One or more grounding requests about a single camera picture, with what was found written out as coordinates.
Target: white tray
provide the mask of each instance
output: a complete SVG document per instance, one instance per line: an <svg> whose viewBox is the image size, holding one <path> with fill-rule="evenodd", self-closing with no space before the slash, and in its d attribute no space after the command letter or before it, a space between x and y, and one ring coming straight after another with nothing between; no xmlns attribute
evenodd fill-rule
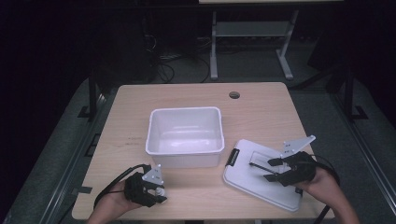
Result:
<svg viewBox="0 0 396 224"><path fill-rule="evenodd" d="M283 172L279 169L284 167L272 167L267 163L270 159L279 158L279 151L245 139L238 141L234 151L223 175L227 184L288 211L299 209L302 194L297 193L295 187L268 182L263 176L271 173L249 165L252 161L275 172Z"/></svg>

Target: white plastic bin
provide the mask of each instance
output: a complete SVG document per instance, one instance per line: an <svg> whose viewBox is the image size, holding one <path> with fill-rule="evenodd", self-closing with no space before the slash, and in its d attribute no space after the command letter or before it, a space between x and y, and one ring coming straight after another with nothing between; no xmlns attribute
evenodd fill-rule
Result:
<svg viewBox="0 0 396 224"><path fill-rule="evenodd" d="M217 107L155 109L148 126L146 151L163 168L213 167L224 149Z"/></svg>

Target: human hand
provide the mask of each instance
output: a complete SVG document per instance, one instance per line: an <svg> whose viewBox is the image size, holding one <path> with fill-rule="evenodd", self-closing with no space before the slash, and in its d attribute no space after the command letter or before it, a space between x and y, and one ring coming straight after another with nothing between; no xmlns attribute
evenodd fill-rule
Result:
<svg viewBox="0 0 396 224"><path fill-rule="evenodd" d="M294 186L309 193L318 201L329 205L339 223L360 223L344 192L340 189L334 177L326 170L317 167L314 179L297 183Z"/></svg>
<svg viewBox="0 0 396 224"><path fill-rule="evenodd" d="M98 202L96 207L93 209L91 216L88 219L88 224L102 224L114 220L124 213L139 208L142 205L138 203L132 203L125 199L124 196L125 180L117 183L111 191L114 193L108 193Z"/></svg>

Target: hole in table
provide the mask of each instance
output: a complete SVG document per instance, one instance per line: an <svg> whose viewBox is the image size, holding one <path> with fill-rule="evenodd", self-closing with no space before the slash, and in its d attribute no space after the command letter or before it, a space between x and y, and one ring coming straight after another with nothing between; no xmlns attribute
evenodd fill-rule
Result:
<svg viewBox="0 0 396 224"><path fill-rule="evenodd" d="M238 99L241 94L239 94L239 92L237 91L231 91L230 94L228 94L232 99Z"/></svg>

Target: metal frame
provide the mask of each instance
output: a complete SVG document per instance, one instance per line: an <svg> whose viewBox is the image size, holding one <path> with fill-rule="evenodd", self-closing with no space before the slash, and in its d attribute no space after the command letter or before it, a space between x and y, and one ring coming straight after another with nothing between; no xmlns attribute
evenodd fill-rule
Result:
<svg viewBox="0 0 396 224"><path fill-rule="evenodd" d="M293 79L289 64L286 60L286 51L289 46L294 24L297 21L299 10L294 10L290 21L217 21L216 11L212 19L212 49L210 51L210 78L219 78L216 56L217 36L283 36L285 42L281 49L276 50L280 66L287 80Z"/></svg>

